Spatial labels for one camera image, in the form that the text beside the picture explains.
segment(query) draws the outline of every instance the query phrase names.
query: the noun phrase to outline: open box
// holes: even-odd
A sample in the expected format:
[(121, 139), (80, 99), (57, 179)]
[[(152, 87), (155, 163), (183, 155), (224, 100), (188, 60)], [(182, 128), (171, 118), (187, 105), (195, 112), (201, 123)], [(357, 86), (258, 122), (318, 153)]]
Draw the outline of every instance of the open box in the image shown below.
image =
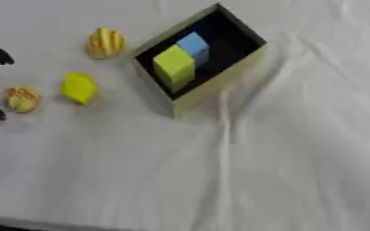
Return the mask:
[[(175, 93), (167, 89), (153, 70), (153, 58), (175, 42), (197, 32), (210, 46), (209, 60), (196, 69), (195, 79)], [(266, 41), (221, 4), (215, 4), (179, 23), (134, 51), (134, 65), (160, 93), (173, 116), (182, 116), (207, 95), (241, 76), (257, 63)]]

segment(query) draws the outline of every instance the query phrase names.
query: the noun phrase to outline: white cloth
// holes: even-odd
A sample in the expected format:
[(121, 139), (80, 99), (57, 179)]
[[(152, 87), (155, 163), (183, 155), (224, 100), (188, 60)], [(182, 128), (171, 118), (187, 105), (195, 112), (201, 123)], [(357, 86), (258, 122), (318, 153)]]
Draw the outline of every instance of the white cloth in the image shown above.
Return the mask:
[[(125, 55), (83, 51), (99, 26), (130, 52), (214, 3), (0, 0), (0, 45), (16, 61), (0, 66), (0, 91), (43, 95), (0, 125), (0, 222), (370, 231), (370, 0), (223, 0), (268, 40), (267, 58), (177, 121)], [(92, 105), (58, 97), (67, 71), (97, 80)], [(254, 93), (257, 76), (273, 80)]]

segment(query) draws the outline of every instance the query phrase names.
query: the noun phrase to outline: yellow bread toy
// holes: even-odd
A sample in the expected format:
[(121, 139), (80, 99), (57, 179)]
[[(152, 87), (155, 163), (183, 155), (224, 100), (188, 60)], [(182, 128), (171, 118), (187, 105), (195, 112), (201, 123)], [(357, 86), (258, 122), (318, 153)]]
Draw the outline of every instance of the yellow bread toy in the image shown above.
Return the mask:
[(117, 31), (98, 28), (89, 37), (87, 52), (92, 59), (103, 60), (116, 56), (125, 47), (125, 38)]
[(31, 87), (15, 86), (4, 93), (5, 105), (18, 113), (27, 113), (41, 102), (41, 96)]
[(61, 83), (61, 94), (83, 105), (87, 104), (96, 93), (97, 83), (85, 73), (66, 73)]

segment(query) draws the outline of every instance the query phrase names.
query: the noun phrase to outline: light blue cube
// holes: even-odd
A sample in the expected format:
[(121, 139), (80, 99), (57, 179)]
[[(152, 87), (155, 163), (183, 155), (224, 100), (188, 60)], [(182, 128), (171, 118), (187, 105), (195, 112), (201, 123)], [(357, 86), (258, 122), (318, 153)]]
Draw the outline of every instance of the light blue cube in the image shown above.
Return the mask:
[(194, 60), (195, 66), (208, 61), (208, 44), (196, 32), (193, 32), (177, 42), (184, 51), (186, 51)]

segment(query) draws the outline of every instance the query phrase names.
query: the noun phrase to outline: yellow cube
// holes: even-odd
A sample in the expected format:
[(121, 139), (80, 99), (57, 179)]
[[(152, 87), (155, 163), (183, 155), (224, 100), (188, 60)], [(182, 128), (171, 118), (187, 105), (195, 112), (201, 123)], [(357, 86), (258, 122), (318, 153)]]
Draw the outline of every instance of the yellow cube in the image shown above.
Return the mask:
[(173, 45), (153, 59), (155, 74), (172, 92), (195, 78), (195, 60), (178, 45)]
[(61, 84), (61, 94), (72, 100), (87, 104), (97, 93), (97, 83), (89, 75), (79, 72), (69, 72)]

